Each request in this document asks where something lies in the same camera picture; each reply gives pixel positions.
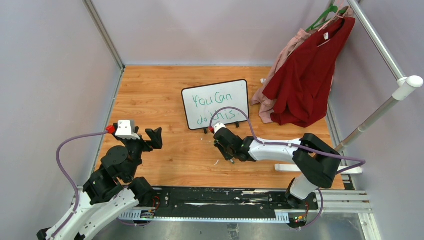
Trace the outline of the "white whiteboard black frame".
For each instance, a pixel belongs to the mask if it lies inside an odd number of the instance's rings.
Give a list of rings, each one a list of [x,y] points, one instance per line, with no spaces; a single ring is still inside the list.
[[[207,129],[210,122],[241,123],[250,115],[245,79],[184,88],[181,97],[189,130]]]

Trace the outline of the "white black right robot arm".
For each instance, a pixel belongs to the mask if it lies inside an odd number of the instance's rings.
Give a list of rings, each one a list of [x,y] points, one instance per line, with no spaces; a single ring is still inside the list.
[[[277,161],[296,165],[301,174],[290,182],[283,198],[292,209],[304,206],[316,189],[330,189],[340,166],[340,154],[312,133],[293,140],[272,141],[254,136],[242,139],[222,123],[210,130],[213,145],[227,161]]]

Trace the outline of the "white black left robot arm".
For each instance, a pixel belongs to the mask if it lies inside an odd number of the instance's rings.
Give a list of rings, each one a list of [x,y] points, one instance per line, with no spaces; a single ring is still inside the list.
[[[147,128],[148,140],[138,131],[133,120],[119,120],[102,132],[74,136],[58,146],[56,163],[73,188],[74,202],[54,226],[38,231],[39,240],[91,240],[122,213],[136,206],[148,207],[147,217],[154,217],[161,199],[144,177],[136,177],[136,172],[144,152],[163,147],[162,128]],[[122,144],[110,148],[100,160],[99,169],[78,188],[62,165],[62,148],[77,139],[106,134]]]

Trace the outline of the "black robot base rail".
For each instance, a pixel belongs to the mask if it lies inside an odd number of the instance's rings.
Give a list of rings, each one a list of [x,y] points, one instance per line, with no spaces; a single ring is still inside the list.
[[[125,188],[109,202],[81,203],[78,234],[92,237],[114,220],[130,226],[154,221],[286,224],[301,230],[324,213],[371,212],[363,191],[322,190],[290,204],[282,189]]]

